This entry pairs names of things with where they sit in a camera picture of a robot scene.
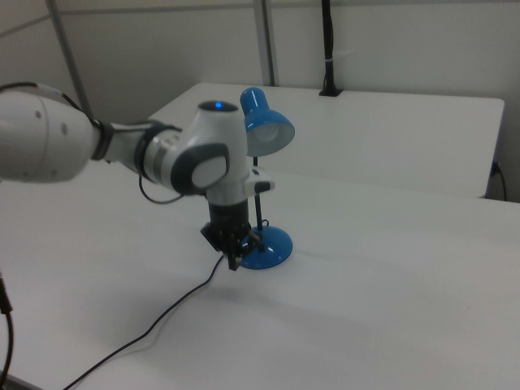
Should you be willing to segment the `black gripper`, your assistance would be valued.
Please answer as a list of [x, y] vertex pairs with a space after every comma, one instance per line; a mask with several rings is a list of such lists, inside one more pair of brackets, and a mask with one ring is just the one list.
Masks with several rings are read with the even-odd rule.
[[209, 213], [210, 222], [202, 228], [201, 234], [216, 251], [227, 257], [228, 269], [237, 271], [248, 251], [261, 244], [261, 236], [250, 231], [248, 201], [228, 206], [210, 203]]

